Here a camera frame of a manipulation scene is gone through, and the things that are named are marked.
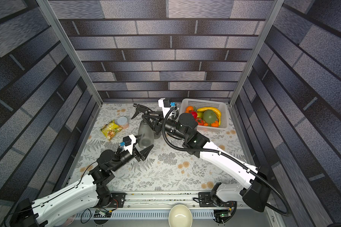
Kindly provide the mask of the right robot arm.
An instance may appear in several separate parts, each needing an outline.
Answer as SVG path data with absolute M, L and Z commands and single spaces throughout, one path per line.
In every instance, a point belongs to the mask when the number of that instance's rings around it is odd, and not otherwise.
M 150 128 L 161 134 L 172 149 L 185 151 L 190 155 L 208 161 L 233 177 L 241 186 L 240 189 L 229 184 L 217 183 L 206 204 L 221 207 L 229 201 L 242 200 L 247 206 L 258 212 L 264 212 L 272 186 L 267 181 L 265 173 L 257 167 L 244 163 L 227 154 L 209 138 L 198 132 L 198 121 L 192 114 L 183 113 L 177 121 L 169 116 L 174 109 L 166 113 L 145 110 L 142 118 Z

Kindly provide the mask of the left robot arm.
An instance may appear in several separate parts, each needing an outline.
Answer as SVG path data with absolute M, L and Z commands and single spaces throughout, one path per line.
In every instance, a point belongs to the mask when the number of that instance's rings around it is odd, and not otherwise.
M 146 160 L 153 145 L 132 152 L 113 152 L 108 149 L 97 159 L 97 166 L 89 173 L 61 190 L 35 201 L 21 201 L 10 214 L 11 227 L 54 227 L 64 224 L 67 219 L 80 211 L 93 207 L 106 207 L 112 202 L 108 183 L 114 179 L 114 172 L 132 159 Z

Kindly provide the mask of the black spray nozzle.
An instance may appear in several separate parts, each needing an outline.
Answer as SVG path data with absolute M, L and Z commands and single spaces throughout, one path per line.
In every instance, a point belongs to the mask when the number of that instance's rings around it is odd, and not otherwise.
M 143 105 L 140 105 L 140 104 L 133 104 L 133 107 L 135 107 L 135 113 L 131 117 L 131 119 L 136 118 L 140 113 L 149 114 L 149 113 L 153 112 L 153 110 L 151 110 L 150 108 L 143 106 Z

